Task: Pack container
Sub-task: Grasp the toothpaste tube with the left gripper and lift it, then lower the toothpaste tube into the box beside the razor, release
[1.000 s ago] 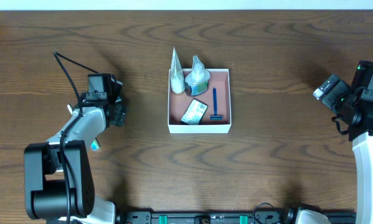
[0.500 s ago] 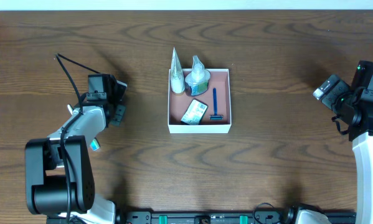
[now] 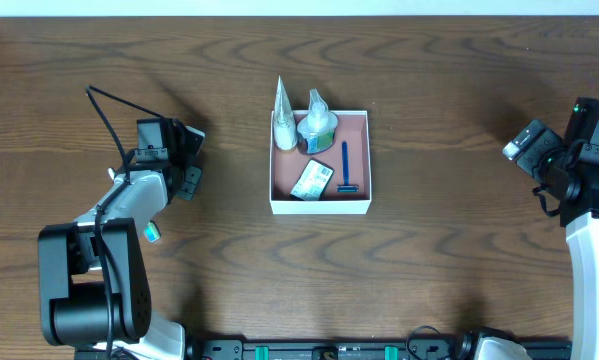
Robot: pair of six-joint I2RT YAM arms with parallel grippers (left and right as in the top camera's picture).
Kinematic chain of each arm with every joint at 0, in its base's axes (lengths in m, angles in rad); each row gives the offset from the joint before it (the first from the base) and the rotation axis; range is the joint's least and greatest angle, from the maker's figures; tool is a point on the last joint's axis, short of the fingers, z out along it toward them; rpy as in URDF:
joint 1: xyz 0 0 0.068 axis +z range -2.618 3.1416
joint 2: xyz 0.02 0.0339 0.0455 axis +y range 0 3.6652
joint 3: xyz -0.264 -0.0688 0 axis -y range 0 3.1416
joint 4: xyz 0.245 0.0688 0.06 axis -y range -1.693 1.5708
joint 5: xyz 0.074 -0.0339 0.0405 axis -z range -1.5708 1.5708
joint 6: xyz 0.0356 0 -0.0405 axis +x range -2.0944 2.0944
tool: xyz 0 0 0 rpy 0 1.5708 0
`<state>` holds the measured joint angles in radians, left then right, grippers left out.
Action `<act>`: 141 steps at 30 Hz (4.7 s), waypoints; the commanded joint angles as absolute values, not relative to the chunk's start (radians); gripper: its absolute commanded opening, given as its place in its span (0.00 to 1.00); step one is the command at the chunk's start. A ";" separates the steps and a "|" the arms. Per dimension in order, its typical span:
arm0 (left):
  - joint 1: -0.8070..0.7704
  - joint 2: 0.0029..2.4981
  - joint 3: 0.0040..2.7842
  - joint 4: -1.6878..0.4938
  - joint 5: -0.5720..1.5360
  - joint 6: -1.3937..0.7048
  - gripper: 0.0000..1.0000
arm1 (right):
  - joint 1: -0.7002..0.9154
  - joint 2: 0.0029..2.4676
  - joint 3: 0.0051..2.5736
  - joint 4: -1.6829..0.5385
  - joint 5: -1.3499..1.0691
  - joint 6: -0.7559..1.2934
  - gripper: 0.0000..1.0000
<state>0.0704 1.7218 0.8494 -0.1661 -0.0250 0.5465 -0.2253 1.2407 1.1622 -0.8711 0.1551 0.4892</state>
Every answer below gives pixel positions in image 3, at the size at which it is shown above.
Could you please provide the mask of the green white toothpaste tube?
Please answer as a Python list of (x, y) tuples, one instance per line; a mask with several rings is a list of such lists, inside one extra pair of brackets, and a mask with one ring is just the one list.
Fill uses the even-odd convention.
[(156, 223), (152, 220), (147, 223), (143, 235), (150, 243), (154, 243), (161, 238), (161, 232)]

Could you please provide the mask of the blue disposable razor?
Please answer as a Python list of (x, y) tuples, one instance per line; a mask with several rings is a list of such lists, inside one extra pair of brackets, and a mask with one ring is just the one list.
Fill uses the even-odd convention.
[(356, 193), (358, 186), (350, 183), (349, 160), (348, 160), (348, 144), (343, 141), (341, 144), (342, 155), (342, 177), (343, 183), (337, 186), (338, 193)]

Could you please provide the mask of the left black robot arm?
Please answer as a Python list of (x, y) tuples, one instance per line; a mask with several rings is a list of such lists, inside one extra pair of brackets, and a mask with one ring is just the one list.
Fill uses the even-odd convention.
[(140, 238), (153, 217), (193, 197), (202, 131), (172, 118), (137, 123), (138, 145), (110, 169), (111, 189), (75, 220), (38, 235), (41, 328), (84, 359), (183, 359), (186, 331), (152, 308)]

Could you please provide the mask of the green Dettol soap bar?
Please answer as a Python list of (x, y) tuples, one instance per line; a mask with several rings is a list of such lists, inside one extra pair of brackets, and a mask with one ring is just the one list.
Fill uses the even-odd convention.
[(290, 194), (302, 201), (319, 201), (333, 174), (332, 168), (311, 159)]

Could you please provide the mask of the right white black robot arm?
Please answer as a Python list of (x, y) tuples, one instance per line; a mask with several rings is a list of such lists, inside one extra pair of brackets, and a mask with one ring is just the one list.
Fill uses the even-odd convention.
[(531, 121), (503, 154), (535, 182), (532, 193), (552, 196), (573, 271), (574, 359), (599, 359), (599, 99), (579, 97), (564, 135)]

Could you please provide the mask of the white Pantene tube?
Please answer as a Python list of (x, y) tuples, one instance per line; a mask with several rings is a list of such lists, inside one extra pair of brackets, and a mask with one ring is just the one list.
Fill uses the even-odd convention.
[(282, 151), (293, 150), (297, 145), (294, 113), (281, 77), (278, 77), (275, 95), (273, 137), (275, 145)]

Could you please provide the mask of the clear foam pump bottle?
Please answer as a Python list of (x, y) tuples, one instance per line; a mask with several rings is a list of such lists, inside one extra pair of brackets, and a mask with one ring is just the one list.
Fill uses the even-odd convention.
[(334, 144), (338, 118), (329, 110), (316, 88), (310, 90), (309, 96), (308, 113), (297, 125), (297, 132), (300, 152), (314, 155), (328, 150)]

